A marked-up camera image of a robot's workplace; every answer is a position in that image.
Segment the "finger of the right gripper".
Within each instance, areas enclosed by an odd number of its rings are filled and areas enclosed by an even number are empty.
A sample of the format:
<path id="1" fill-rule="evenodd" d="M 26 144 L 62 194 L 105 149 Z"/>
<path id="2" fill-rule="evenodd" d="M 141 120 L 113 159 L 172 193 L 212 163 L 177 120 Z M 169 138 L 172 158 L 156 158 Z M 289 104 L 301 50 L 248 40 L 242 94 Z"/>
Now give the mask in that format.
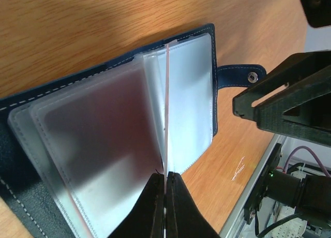
<path id="1" fill-rule="evenodd" d="M 254 120 L 261 130 L 330 146 L 330 67 L 257 105 Z"/>
<path id="2" fill-rule="evenodd" d="M 233 114 L 253 120 L 252 103 L 279 87 L 293 85 L 330 65 L 330 50 L 295 53 L 286 58 L 263 79 L 233 98 Z"/>

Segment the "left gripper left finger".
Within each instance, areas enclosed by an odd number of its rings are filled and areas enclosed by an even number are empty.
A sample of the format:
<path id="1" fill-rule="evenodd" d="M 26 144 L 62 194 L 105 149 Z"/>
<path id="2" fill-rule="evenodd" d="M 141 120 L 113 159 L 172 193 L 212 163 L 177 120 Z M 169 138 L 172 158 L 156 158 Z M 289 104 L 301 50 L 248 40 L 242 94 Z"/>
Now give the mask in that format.
<path id="1" fill-rule="evenodd" d="M 153 173 L 134 207 L 109 237 L 164 236 L 164 175 Z"/>

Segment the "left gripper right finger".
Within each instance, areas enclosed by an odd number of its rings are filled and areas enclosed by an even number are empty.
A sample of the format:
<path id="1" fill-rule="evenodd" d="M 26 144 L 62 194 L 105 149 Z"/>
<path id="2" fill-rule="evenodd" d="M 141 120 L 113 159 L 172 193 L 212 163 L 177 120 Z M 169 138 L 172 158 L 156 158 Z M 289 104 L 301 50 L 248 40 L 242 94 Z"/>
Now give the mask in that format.
<path id="1" fill-rule="evenodd" d="M 166 237 L 219 237 L 175 172 L 169 172 L 167 178 L 165 229 Z"/>

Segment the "navy blue card holder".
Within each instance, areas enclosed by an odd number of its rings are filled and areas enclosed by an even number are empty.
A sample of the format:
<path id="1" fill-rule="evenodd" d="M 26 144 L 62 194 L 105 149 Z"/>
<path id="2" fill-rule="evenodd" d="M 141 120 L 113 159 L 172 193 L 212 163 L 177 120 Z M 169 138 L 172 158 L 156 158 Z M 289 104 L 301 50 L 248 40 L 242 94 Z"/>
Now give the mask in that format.
<path id="1" fill-rule="evenodd" d="M 261 65 L 217 64 L 206 24 L 1 99 L 1 198 L 33 237 L 107 237 L 149 177 L 183 173 L 218 131 L 218 91 L 250 87 Z"/>

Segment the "red card black stripe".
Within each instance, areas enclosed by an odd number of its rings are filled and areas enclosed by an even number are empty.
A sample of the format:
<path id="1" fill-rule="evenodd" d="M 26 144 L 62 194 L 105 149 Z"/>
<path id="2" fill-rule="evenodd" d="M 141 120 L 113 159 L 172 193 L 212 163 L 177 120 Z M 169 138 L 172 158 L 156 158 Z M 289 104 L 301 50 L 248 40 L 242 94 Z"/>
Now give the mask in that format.
<path id="1" fill-rule="evenodd" d="M 169 135 L 169 70 L 170 70 L 170 44 L 166 46 L 166 70 L 165 70 L 165 108 L 164 108 L 164 142 L 165 142 L 165 163 L 164 176 L 168 176 L 168 135 Z"/>

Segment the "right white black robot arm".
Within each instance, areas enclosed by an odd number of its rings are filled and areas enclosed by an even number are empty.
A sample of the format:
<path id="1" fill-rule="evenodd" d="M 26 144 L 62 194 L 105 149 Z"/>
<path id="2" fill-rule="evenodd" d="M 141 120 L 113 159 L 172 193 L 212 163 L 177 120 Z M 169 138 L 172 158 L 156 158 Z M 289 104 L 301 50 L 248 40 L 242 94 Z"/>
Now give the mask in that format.
<path id="1" fill-rule="evenodd" d="M 330 50 L 295 53 L 263 80 L 233 98 L 233 113 L 264 131 L 330 146 Z M 330 174 L 298 179 L 267 166 L 245 206 L 245 218 L 257 213 L 264 197 L 292 207 L 257 237 L 265 237 L 295 218 L 330 228 Z"/>

